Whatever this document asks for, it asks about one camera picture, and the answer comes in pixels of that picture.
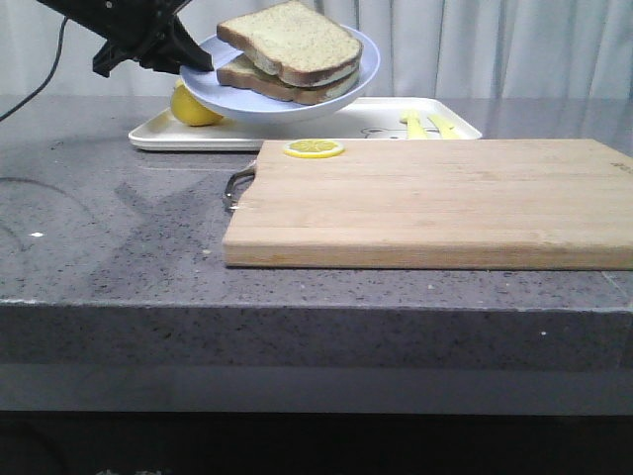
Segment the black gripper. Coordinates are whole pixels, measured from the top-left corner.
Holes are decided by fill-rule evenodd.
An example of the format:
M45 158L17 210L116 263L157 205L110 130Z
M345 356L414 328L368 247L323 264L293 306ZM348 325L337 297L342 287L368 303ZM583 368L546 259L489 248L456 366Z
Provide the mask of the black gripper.
M177 17L184 1L43 0L106 40L93 57L93 71L108 77L120 63L132 60L142 68L179 74L182 66L213 71L212 56L187 33Z

